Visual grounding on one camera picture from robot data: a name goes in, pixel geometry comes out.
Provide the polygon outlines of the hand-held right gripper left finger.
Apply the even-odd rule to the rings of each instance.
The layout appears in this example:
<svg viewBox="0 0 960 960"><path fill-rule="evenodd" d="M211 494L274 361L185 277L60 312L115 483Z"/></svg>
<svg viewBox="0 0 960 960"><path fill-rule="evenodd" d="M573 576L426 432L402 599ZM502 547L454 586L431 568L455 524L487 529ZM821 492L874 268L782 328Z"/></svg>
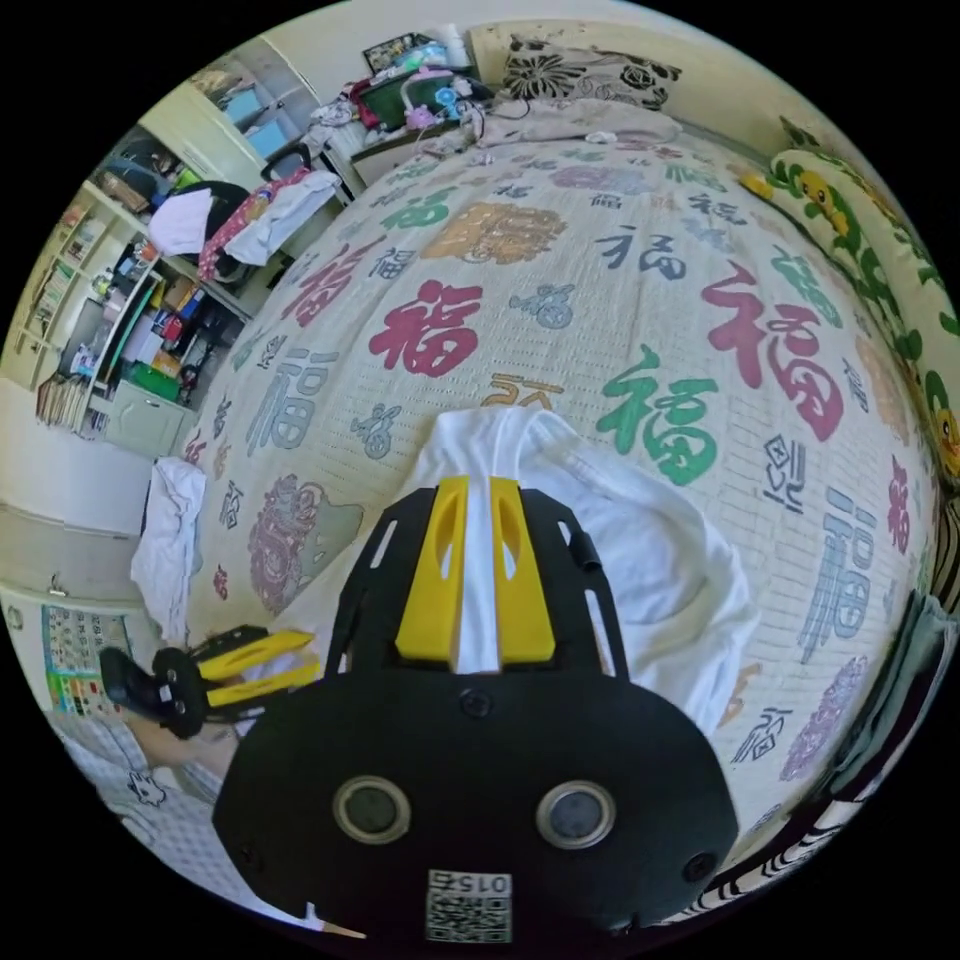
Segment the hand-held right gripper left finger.
<svg viewBox="0 0 960 960"><path fill-rule="evenodd" d="M448 477L434 491L395 646L411 663L452 672L459 657L469 480Z"/></svg>

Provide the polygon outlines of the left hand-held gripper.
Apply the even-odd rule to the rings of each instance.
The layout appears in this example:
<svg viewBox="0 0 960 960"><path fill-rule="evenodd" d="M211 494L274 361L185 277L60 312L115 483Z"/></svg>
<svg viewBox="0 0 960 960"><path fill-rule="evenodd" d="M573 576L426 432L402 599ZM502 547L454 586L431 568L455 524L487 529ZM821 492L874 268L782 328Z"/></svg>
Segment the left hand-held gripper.
<svg viewBox="0 0 960 960"><path fill-rule="evenodd" d="M207 724L235 725L263 712L268 697L308 686L323 677L318 662L270 677L228 685L236 677L278 657L309 646L312 633L240 626L190 647L157 652L152 670L160 697L160 725L181 740L197 736ZM221 676L214 670L227 670Z"/></svg>

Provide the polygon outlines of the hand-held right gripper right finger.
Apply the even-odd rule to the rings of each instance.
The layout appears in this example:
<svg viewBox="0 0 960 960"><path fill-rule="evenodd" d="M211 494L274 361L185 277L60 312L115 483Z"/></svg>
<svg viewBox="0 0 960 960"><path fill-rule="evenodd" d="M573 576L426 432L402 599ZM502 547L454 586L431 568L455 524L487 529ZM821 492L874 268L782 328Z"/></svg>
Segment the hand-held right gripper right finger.
<svg viewBox="0 0 960 960"><path fill-rule="evenodd" d="M490 479L493 584L500 669L550 663L556 642L516 481Z"/></svg>

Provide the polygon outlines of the person's left hand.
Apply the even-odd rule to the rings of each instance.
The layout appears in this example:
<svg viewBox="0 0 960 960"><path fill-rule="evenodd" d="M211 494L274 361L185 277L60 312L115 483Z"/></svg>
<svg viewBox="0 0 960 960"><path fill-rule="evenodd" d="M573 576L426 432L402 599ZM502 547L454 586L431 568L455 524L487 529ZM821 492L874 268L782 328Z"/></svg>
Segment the person's left hand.
<svg viewBox="0 0 960 960"><path fill-rule="evenodd" d="M175 768L195 764L223 777L239 744L237 734L229 726L206 725L196 736L182 740L141 717L130 715L125 723L150 766Z"/></svg>

